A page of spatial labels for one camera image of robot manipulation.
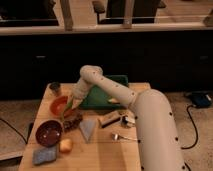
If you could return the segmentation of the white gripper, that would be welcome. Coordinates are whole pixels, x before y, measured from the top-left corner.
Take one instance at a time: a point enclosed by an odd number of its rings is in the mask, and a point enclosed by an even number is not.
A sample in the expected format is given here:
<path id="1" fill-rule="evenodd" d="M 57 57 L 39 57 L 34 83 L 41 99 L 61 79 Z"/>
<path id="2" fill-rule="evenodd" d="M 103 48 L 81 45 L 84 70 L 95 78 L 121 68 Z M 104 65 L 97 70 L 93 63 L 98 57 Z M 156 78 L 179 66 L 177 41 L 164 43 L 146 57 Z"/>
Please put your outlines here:
<path id="1" fill-rule="evenodd" d="M 78 82 L 74 85 L 74 88 L 72 90 L 73 108 L 77 108 L 82 103 L 82 101 L 87 97 L 92 87 L 93 84 L 87 82 L 83 78 L 80 78 L 78 80 Z"/>

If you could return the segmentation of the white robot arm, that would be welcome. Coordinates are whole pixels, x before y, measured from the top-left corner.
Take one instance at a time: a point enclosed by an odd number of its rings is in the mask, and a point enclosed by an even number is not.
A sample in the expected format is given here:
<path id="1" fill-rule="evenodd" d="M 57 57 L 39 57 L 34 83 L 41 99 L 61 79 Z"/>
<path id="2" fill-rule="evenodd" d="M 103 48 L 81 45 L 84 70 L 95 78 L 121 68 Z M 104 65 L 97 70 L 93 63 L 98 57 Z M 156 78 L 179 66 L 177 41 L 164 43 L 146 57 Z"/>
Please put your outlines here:
<path id="1" fill-rule="evenodd" d="M 156 89 L 136 92 L 105 77 L 101 67 L 84 65 L 73 88 L 75 107 L 94 85 L 135 115 L 142 171 L 186 171 L 171 105 L 162 92 Z"/>

